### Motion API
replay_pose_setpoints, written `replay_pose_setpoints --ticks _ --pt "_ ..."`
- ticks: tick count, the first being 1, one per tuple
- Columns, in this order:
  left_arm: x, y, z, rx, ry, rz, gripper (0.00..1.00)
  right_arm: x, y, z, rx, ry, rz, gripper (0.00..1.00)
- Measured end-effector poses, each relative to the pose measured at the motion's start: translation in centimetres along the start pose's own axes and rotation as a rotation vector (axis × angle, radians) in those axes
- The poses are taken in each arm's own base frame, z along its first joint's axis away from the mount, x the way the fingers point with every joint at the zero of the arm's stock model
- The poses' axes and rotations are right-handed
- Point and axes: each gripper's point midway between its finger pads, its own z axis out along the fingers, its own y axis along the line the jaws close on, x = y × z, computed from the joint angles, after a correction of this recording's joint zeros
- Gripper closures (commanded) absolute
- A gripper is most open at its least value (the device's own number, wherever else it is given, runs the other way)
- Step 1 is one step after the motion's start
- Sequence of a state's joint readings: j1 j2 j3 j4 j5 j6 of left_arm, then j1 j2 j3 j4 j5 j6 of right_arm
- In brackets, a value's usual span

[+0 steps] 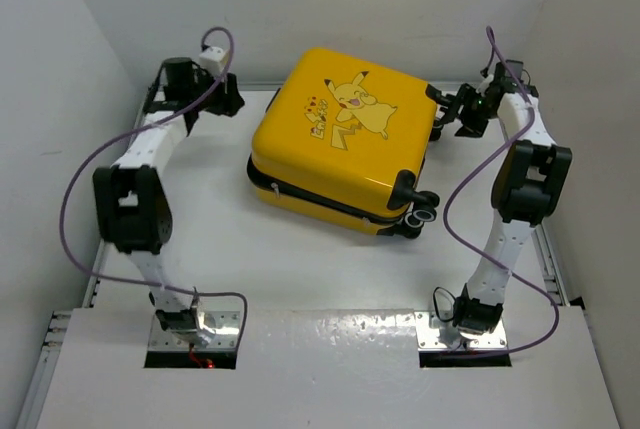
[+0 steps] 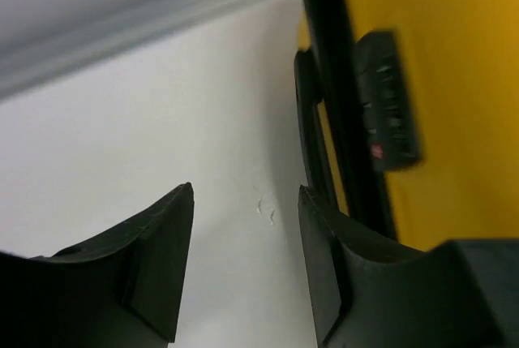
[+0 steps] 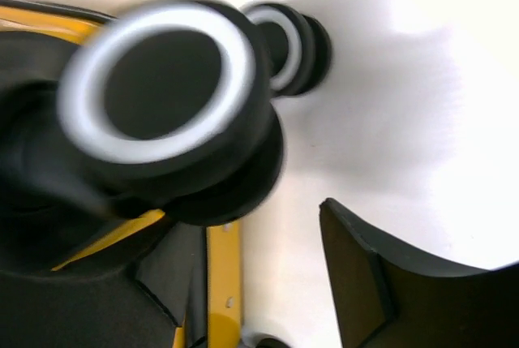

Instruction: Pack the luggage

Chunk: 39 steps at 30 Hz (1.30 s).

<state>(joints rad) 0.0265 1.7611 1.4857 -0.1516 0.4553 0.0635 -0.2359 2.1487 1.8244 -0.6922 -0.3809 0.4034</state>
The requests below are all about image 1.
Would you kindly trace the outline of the yellow suitcase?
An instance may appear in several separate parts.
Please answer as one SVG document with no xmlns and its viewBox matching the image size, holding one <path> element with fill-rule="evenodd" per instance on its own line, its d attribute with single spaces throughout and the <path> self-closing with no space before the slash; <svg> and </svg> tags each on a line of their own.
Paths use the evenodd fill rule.
<svg viewBox="0 0 640 429">
<path fill-rule="evenodd" d="M 327 48 L 306 51 L 251 141 L 258 197 L 371 235 L 417 238 L 439 196 L 418 186 L 437 105 L 426 80 Z"/>
</svg>

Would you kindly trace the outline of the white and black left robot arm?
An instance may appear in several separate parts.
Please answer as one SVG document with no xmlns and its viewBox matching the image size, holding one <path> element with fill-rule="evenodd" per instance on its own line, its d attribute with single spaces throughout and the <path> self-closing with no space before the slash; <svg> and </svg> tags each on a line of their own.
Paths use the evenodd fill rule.
<svg viewBox="0 0 640 429">
<path fill-rule="evenodd" d="M 210 344 L 213 320 L 196 295 L 170 290 L 162 249 L 173 216 L 161 175 L 203 112 L 234 116 L 244 105 L 227 50 L 204 45 L 197 60 L 164 60 L 143 103 L 141 130 L 113 164 L 92 175 L 101 238 L 138 269 L 162 330 L 195 347 Z"/>
</svg>

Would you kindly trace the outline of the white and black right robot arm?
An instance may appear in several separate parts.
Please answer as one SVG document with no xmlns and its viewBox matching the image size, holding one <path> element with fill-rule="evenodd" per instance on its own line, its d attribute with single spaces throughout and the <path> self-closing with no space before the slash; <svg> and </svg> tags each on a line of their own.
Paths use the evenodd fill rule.
<svg viewBox="0 0 640 429">
<path fill-rule="evenodd" d="M 457 136 L 475 138 L 497 119 L 507 137 L 506 155 L 491 189 L 490 235 L 449 321 L 463 335 L 484 335 L 496 328 L 521 248 L 555 211 L 573 158 L 546 130 L 539 92 L 522 62 L 497 63 L 482 75 L 478 87 L 463 84 L 454 95 L 433 85 L 426 88 L 427 97 L 443 112 L 438 128 L 459 120 Z"/>
</svg>

